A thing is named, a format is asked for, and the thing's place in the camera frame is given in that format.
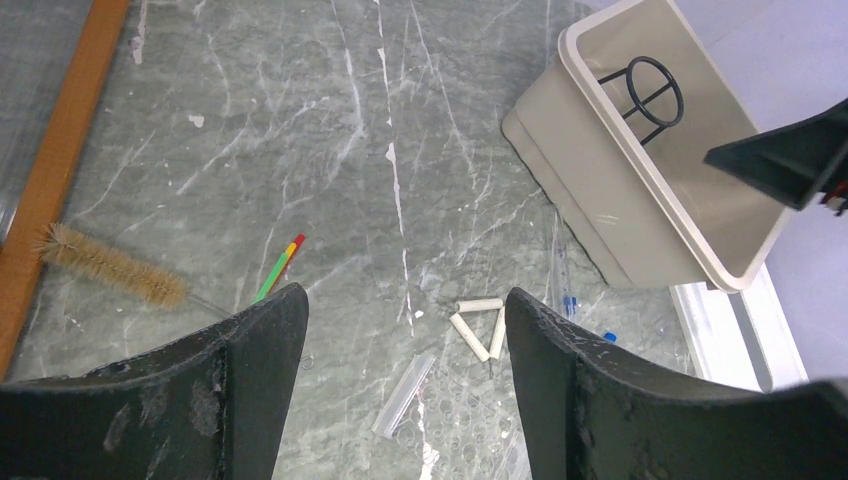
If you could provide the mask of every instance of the white cylinder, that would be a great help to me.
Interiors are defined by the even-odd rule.
[[[500,298],[485,298],[483,300],[462,300],[456,302],[456,313],[485,312],[486,310],[497,310],[503,308],[503,300]]]
[[[503,339],[506,336],[506,308],[498,310],[498,321],[495,323],[495,333],[492,335],[492,344],[489,345],[489,356],[494,359],[501,358]]]
[[[474,332],[468,328],[468,324],[465,323],[465,320],[458,313],[454,313],[450,318],[451,323],[453,324],[456,331],[459,332],[459,335],[465,340],[465,343],[471,347],[471,351],[477,355],[477,358],[480,359],[481,362],[485,362],[489,359],[489,352],[486,350],[486,347],[480,343],[480,340],[477,339],[477,335],[474,335]]]

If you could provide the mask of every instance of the black ring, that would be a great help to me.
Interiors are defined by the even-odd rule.
[[[659,72],[662,73],[665,79],[668,81],[668,84],[666,85],[670,85],[671,89],[674,91],[674,98],[677,100],[677,116],[675,116],[673,120],[665,121],[657,118],[656,115],[648,111],[648,108],[645,106],[644,103],[642,103],[642,99],[640,99],[639,95],[636,94],[636,88],[633,86],[633,68],[636,66],[637,63],[642,62],[653,65],[654,68],[659,70]],[[668,69],[665,68],[665,65],[651,57],[643,56],[636,57],[631,60],[630,64],[627,65],[626,70],[627,74],[624,78],[627,81],[627,91],[630,92],[630,98],[633,99],[633,103],[636,104],[636,108],[638,108],[639,111],[642,112],[642,115],[644,115],[645,118],[647,118],[654,124],[664,128],[673,127],[680,123],[681,120],[683,120],[683,94],[680,92],[680,86],[677,85],[677,80],[675,80],[671,72],[669,72]]]

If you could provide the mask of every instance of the brush bristles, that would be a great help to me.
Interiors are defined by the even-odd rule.
[[[137,295],[147,303],[173,308],[185,300],[188,285],[176,275],[54,223],[36,251],[45,262]]]

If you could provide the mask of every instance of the gray floor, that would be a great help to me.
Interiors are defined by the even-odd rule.
[[[447,317],[457,299],[513,286],[558,296],[552,210],[500,122],[588,13],[546,0],[134,2],[64,222],[232,311],[304,232],[287,280],[309,292],[314,366],[276,476],[419,478],[420,441],[370,431],[414,354],[434,353],[475,399],[471,424],[517,418],[508,355],[490,378]],[[609,289],[565,237],[579,322],[692,372],[668,292]],[[53,268],[31,316],[12,380],[81,374],[216,320]],[[494,319],[468,320],[487,343]],[[435,478],[461,478],[448,457]]]

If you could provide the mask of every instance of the brown wooden trim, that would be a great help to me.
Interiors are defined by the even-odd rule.
[[[0,251],[0,379],[26,321],[41,260],[33,245],[59,218],[109,72],[129,0],[92,0],[9,236]]]

